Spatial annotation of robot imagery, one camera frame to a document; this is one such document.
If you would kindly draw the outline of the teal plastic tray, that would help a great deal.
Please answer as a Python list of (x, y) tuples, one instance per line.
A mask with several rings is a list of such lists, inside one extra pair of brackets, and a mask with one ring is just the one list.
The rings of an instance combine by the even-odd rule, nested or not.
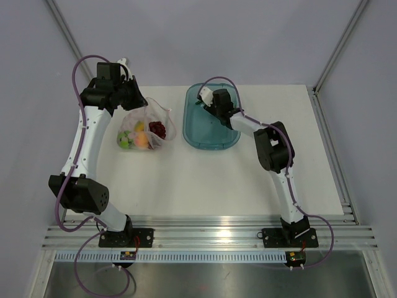
[(201, 84), (194, 84), (185, 94), (182, 134), (185, 141), (199, 150), (225, 150), (234, 146), (241, 133), (230, 130), (204, 109), (197, 93)]

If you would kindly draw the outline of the toy mango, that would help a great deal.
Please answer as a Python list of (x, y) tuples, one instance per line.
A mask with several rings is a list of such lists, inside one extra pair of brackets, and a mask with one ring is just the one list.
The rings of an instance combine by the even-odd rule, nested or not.
[(141, 121), (138, 121), (135, 126), (134, 126), (134, 131), (135, 132), (142, 132), (145, 129), (145, 124)]

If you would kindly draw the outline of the clear zip top bag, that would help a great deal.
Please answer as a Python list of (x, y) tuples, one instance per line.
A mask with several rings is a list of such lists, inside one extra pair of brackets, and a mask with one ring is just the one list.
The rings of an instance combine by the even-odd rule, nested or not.
[(157, 150), (176, 137), (171, 110), (147, 97), (147, 106), (130, 111), (122, 120), (117, 145), (124, 150)]

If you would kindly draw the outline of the orange toy peach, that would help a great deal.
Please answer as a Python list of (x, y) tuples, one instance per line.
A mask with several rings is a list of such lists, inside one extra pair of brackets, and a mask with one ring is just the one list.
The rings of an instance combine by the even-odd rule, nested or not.
[(146, 136), (144, 131), (137, 132), (135, 134), (134, 138), (134, 144), (136, 147), (141, 148), (141, 149), (148, 149), (149, 147), (149, 141), (148, 137)]

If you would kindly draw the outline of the purple toy grape bunch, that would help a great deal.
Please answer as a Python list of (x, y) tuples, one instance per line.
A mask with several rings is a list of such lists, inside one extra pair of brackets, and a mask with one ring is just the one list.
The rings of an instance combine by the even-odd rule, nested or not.
[(149, 130), (163, 140), (166, 138), (166, 128), (161, 121), (150, 122)]

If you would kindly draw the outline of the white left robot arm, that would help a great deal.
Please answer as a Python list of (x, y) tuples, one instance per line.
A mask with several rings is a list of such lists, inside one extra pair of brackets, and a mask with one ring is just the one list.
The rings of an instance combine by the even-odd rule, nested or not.
[(101, 58), (96, 77), (77, 92), (79, 122), (68, 159), (60, 174), (51, 175), (48, 186), (56, 196), (55, 220), (68, 233), (94, 220), (101, 226), (101, 248), (138, 248), (142, 233), (131, 218), (110, 202), (107, 186), (97, 181), (97, 162), (105, 131), (115, 110), (146, 107), (136, 78), (121, 58), (112, 63)]

